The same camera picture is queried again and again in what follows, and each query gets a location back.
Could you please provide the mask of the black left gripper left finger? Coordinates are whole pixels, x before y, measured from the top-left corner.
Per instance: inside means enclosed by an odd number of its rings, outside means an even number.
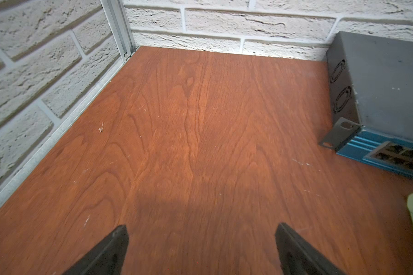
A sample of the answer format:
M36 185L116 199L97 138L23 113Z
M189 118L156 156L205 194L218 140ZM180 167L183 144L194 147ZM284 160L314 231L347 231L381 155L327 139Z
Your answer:
M119 225L64 275L120 275L129 243L126 225Z

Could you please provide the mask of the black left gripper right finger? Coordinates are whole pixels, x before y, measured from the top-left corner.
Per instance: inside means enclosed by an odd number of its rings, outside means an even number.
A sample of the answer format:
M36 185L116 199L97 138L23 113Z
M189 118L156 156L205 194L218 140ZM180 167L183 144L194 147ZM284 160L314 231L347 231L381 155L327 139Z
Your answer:
M344 274L286 223L278 225L275 242L284 275Z

